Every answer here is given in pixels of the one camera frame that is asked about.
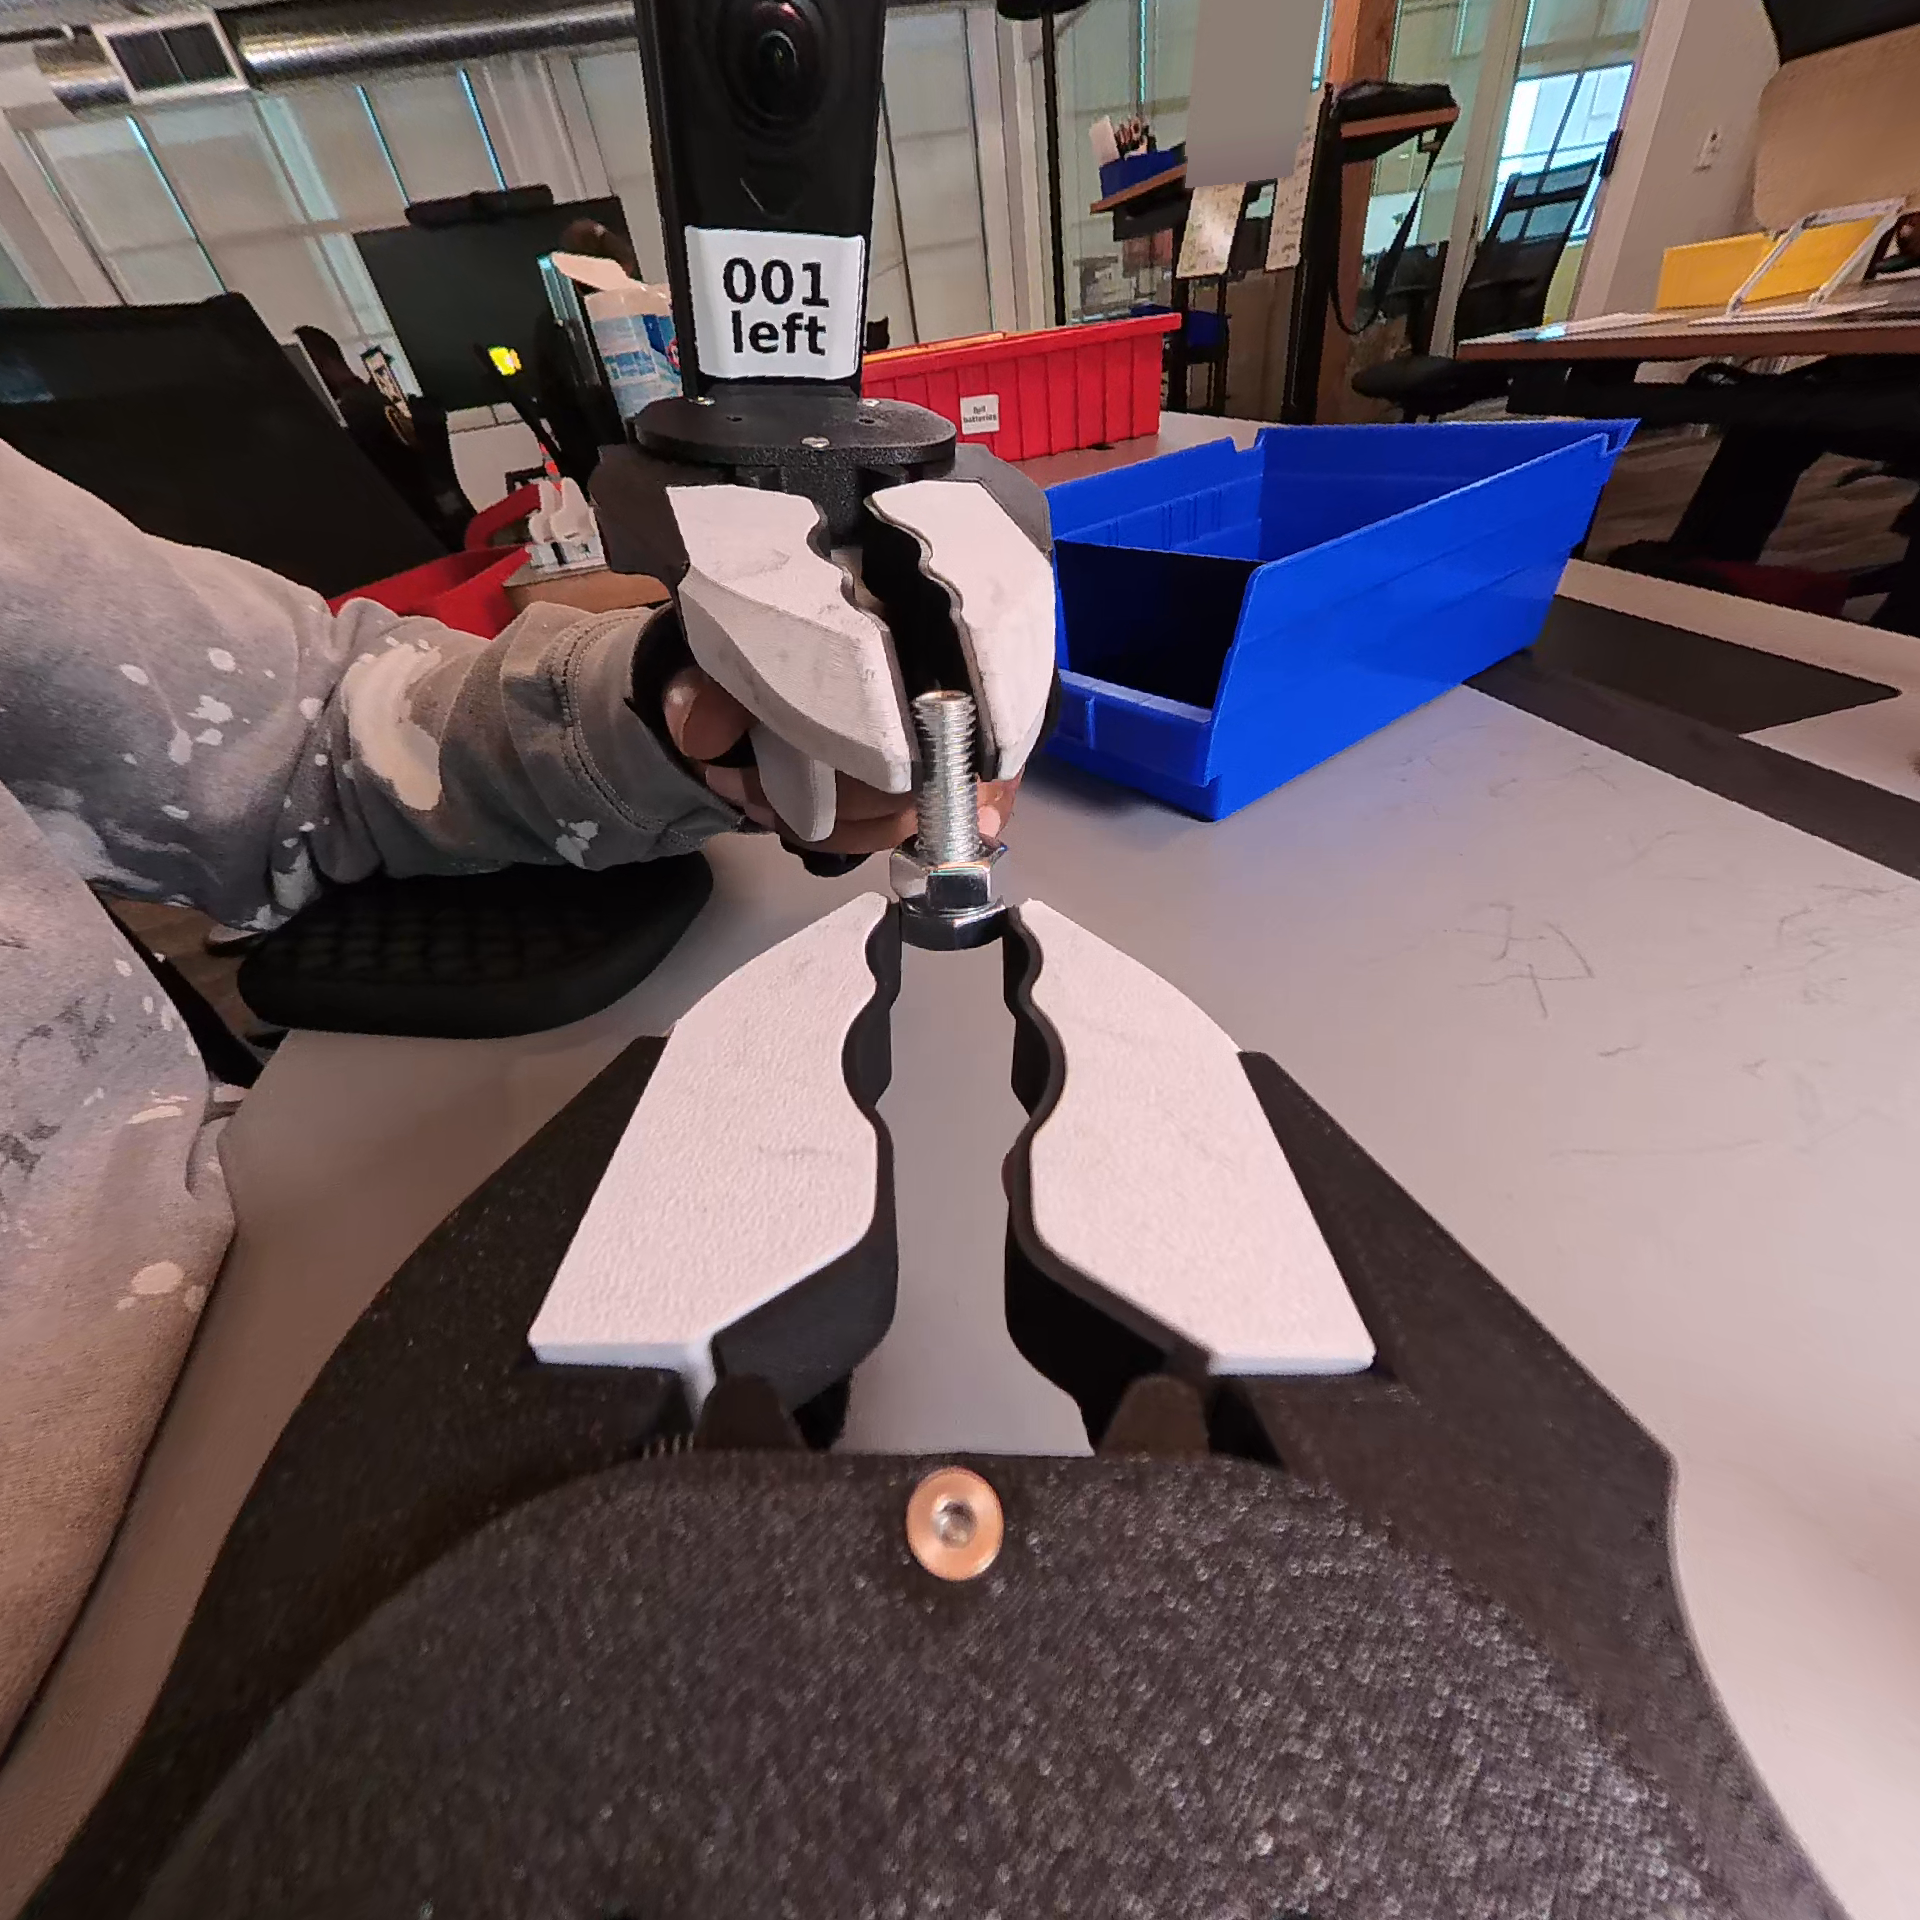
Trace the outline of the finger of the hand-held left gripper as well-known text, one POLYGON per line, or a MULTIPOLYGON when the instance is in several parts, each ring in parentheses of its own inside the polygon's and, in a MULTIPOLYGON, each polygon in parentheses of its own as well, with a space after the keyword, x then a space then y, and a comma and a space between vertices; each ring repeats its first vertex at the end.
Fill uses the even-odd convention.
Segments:
POLYGON ((868 498, 868 593, 907 695, 962 689, 975 770, 1015 781, 1054 683, 1050 507, 1030 476, 936 476, 868 498))
POLYGON ((766 802, 804 842, 835 832, 837 774, 914 796, 914 741, 889 627, 798 491, 671 485, 687 553, 680 611, 694 659, 752 714, 766 802))

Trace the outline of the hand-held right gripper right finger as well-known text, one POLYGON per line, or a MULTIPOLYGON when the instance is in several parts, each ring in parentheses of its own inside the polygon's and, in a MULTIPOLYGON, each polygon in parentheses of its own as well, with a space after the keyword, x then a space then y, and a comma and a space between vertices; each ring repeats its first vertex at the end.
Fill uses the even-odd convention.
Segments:
POLYGON ((1363 1373, 1374 1334, 1237 1040, 1039 900, 1010 917, 1005 989, 1023 1108, 1006 1329, 1083 1424, 1153 1373, 1363 1373))

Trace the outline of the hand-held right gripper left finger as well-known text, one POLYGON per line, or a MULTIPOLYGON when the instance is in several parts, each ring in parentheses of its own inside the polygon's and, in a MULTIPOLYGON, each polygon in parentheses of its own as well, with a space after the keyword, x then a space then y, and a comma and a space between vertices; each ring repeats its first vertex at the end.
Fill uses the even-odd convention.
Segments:
POLYGON ((671 1028, 531 1327, 554 1365, 726 1378, 784 1410, 851 1378, 897 1311, 892 1076, 899 917, 855 897, 671 1028))

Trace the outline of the silver hex bolt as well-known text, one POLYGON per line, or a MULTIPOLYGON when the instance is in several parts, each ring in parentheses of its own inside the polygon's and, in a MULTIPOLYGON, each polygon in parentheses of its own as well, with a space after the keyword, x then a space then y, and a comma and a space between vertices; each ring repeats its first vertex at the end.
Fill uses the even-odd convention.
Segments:
MULTIPOLYGON (((928 854, 971 854, 979 847, 979 781, 975 781, 975 706, 962 689, 928 689, 914 697, 914 720, 923 743, 919 828, 916 839, 928 854)), ((924 919, 903 908, 903 939, 924 949, 968 949, 1001 935, 1006 905, 975 919, 924 919)))

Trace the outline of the silver hex nut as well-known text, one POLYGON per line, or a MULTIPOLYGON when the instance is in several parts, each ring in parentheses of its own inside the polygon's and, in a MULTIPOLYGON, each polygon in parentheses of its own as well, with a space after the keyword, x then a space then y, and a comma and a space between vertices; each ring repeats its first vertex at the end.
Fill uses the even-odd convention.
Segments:
POLYGON ((996 866, 1005 845, 981 836, 971 854, 928 854, 916 839, 892 856, 892 886, 903 908, 924 919, 975 919, 1001 908, 996 866))

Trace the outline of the blue plastic bin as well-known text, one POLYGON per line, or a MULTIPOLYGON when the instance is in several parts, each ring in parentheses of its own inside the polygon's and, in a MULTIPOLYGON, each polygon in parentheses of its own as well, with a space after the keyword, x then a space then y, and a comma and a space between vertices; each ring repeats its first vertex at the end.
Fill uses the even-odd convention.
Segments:
POLYGON ((1050 488, 1057 541, 1255 560, 1214 706, 1064 668, 1046 748, 1194 816, 1527 647, 1634 420, 1268 427, 1050 488))

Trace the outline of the person's left forearm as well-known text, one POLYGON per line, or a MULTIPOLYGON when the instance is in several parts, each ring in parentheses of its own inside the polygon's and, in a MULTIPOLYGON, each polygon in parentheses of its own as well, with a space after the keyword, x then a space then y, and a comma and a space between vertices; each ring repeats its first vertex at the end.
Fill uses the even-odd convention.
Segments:
POLYGON ((268 931, 370 874, 697 850, 739 812, 633 706, 663 637, 329 611, 4 447, 4 942, 55 942, 87 888, 268 931))

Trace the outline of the person's left hand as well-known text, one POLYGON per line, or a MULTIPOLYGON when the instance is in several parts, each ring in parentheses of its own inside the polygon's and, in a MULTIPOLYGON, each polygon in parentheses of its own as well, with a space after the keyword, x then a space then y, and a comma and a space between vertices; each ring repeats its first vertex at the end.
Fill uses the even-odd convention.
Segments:
POLYGON ((919 828, 919 812, 907 792, 892 794, 851 774, 835 774, 835 828, 821 842, 804 842, 798 828, 770 802, 759 767, 732 763, 729 755, 746 741, 752 714, 702 668, 682 668, 663 692, 663 719, 675 751, 709 792, 732 805, 752 828, 777 835, 801 850, 835 856, 871 856, 895 850, 919 828))

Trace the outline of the black bin divider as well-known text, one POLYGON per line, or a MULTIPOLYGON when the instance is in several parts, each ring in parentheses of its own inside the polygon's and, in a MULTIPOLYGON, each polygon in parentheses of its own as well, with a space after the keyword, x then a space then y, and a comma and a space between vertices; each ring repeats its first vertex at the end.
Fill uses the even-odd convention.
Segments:
POLYGON ((1057 541, 1064 668, 1214 706, 1255 560, 1057 541))

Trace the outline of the rack of white printed parts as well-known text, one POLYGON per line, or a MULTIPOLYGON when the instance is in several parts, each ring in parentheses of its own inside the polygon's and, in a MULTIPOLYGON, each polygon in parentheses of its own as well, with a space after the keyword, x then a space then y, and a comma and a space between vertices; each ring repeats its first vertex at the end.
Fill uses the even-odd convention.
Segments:
POLYGON ((544 476, 526 518, 526 553, 534 576, 605 569, 603 531, 586 491, 569 476, 544 476))

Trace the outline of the red plastic crate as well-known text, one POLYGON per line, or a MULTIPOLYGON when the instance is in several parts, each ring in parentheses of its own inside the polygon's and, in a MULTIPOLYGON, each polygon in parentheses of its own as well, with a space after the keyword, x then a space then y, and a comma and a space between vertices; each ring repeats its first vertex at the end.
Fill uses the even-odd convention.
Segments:
POLYGON ((934 410, 1010 464, 1160 430, 1176 314, 996 330, 865 355, 862 392, 934 410))

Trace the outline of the white wipes canister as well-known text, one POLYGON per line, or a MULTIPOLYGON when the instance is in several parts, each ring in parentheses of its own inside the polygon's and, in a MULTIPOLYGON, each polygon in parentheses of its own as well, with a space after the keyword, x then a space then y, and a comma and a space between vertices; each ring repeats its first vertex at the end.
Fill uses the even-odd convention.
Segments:
POLYGON ((554 252, 558 272, 586 293, 586 323, 622 420, 653 402, 682 396, 673 303, 664 285, 643 283, 616 259, 554 252))

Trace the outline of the black floor lamp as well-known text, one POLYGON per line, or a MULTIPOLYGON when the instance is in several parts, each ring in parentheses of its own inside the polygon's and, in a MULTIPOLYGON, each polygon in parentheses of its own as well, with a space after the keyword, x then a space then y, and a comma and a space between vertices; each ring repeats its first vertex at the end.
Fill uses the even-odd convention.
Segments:
POLYGON ((1078 2, 996 2, 1001 85, 1001 145, 1015 222, 1015 279, 1026 324, 1068 324, 1078 296, 1068 273, 1078 177, 1071 172, 1071 111, 1066 25, 1078 2))

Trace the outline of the red tote bag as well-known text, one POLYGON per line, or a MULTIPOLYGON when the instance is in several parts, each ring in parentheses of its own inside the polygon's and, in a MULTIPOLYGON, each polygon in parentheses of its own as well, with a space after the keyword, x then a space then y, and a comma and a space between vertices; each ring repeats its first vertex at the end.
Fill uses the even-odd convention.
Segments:
POLYGON ((373 584, 350 587, 349 593, 329 599, 329 611, 340 613, 357 599, 376 603, 401 617, 428 617, 462 634, 492 640, 516 618, 507 582, 528 553, 524 541, 510 543, 504 538, 513 531, 524 535, 526 518, 534 508, 534 485, 510 491, 469 521, 465 546, 456 553, 400 572, 373 584))

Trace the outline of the black mesh cushion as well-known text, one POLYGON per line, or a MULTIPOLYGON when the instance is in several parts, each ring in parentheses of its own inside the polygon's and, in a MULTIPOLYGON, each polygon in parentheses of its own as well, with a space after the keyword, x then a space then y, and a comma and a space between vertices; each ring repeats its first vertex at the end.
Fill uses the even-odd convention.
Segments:
POLYGON ((337 886, 265 935, 237 992, 268 1024, 388 1037, 520 1037, 636 989, 712 891, 708 856, 337 886))

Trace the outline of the black monitor on stand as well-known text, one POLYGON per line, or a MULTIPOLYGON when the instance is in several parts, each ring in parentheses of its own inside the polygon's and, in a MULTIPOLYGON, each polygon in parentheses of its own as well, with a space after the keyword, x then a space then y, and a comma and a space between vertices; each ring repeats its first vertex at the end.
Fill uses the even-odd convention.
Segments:
POLYGON ((534 183, 410 204, 401 225, 353 235, 425 396, 449 412, 507 398, 480 350, 531 358, 537 323, 552 314, 537 259, 582 218, 627 228, 616 196, 554 201, 534 183))

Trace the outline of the storage shelf with blue bins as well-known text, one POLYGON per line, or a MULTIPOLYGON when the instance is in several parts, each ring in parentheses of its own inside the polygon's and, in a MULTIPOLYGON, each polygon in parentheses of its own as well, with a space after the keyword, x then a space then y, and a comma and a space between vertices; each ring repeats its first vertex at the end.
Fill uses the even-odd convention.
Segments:
POLYGON ((1187 235, 1187 157, 1184 148, 1160 148, 1156 132, 1143 116, 1101 116, 1092 123, 1098 162, 1098 197, 1092 211, 1111 215, 1115 237, 1129 262, 1129 248, 1141 254, 1129 272, 1165 276, 1167 289, 1152 293, 1143 307, 1174 314, 1163 341, 1165 410, 1184 412, 1190 402, 1194 341, 1187 330, 1190 293, 1176 265, 1187 235))

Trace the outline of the black office chair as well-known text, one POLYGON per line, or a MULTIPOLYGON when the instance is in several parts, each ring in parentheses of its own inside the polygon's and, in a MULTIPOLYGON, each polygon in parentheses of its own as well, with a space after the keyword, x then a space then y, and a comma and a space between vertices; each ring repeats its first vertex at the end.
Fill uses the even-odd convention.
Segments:
MULTIPOLYGON (((1490 225, 1461 279, 1453 314, 1457 347, 1545 323, 1552 273, 1590 197, 1601 156, 1569 157, 1504 180, 1490 225)), ((1405 420, 1428 420, 1504 396, 1504 361, 1459 353, 1401 353, 1351 375, 1363 398, 1387 402, 1405 420)))

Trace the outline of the large black panel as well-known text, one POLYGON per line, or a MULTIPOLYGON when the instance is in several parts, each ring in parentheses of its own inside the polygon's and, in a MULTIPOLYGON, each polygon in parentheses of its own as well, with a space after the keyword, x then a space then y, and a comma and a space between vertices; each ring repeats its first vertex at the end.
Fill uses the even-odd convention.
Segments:
POLYGON ((237 293, 5 307, 4 437, 148 535, 329 599, 445 558, 237 293))

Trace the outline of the person's grey sweatshirt torso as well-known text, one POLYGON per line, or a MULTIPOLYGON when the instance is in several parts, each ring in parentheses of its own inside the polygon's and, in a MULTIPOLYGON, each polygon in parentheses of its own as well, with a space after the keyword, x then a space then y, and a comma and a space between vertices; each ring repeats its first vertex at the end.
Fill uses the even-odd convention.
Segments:
POLYGON ((4 1742, 123 1523, 231 1235, 200 1048, 4 794, 4 1742))

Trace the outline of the wooden office desk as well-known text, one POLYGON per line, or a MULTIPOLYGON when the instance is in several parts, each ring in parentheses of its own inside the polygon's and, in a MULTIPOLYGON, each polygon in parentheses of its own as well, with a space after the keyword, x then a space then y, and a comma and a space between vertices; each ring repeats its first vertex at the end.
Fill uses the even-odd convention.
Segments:
POLYGON ((1666 314, 1590 330, 1549 324, 1469 341, 1461 368, 1493 369, 1511 412, 1703 420, 1720 450, 1674 538, 1613 553, 1689 584, 1763 587, 1758 553, 1815 459, 1846 453, 1918 478, 1918 306, 1825 314, 1666 314))

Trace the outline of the red ottoman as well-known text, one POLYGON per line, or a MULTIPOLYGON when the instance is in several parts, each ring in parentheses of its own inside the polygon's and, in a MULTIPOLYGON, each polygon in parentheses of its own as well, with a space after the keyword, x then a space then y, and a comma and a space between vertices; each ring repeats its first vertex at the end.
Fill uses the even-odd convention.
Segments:
POLYGON ((1662 576, 1683 584, 1713 587, 1747 603, 1842 617, 1846 603, 1877 593, 1883 604, 1873 617, 1894 634, 1918 634, 1918 543, 1897 563, 1864 572, 1825 572, 1787 563, 1709 560, 1669 541, 1631 541, 1607 558, 1610 566, 1662 576))

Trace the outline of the small yellow bin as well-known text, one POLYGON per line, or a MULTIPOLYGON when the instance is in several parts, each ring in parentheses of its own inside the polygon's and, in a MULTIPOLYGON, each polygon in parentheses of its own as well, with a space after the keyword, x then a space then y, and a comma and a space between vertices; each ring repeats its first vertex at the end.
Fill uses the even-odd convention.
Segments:
POLYGON ((1860 248, 1881 241, 1891 218, 1873 205, 1860 218, 1747 231, 1662 254, 1654 312, 1729 307, 1770 300, 1814 300, 1859 268, 1860 248))

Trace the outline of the wooden board on white stand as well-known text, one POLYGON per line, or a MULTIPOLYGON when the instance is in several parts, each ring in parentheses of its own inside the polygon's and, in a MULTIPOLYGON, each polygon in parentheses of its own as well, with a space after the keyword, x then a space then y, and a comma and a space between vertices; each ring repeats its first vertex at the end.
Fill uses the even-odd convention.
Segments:
POLYGON ((1764 2, 1764 15, 1780 71, 1758 102, 1753 211, 1770 244, 1729 319, 1780 300, 1768 279, 1804 237, 1852 225, 1846 258, 1787 312, 1831 306, 1918 215, 1918 5, 1764 2))

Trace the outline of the silver ventilation duct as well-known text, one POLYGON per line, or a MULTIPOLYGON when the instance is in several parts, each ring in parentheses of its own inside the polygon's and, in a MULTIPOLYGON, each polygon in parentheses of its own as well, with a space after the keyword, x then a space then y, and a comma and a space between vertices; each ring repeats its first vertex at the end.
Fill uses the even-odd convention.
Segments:
POLYGON ((229 46, 236 78, 257 91, 369 78, 400 68, 458 64, 526 51, 630 46, 630 2, 159 2, 116 16, 26 22, 4 5, 4 43, 29 49, 31 73, 72 112, 132 105, 110 58, 114 32, 144 33, 168 19, 210 15, 229 46))

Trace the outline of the wooden support post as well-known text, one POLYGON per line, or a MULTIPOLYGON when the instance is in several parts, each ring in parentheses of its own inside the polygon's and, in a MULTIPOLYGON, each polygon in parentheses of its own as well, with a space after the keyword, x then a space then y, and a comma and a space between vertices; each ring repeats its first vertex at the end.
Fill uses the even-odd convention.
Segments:
POLYGON ((1355 317, 1363 211, 1346 218, 1340 95, 1358 81, 1387 81, 1398 32, 1398 2, 1331 2, 1326 78, 1317 107, 1300 258, 1288 344, 1288 423, 1331 420, 1348 389, 1348 333, 1355 317))

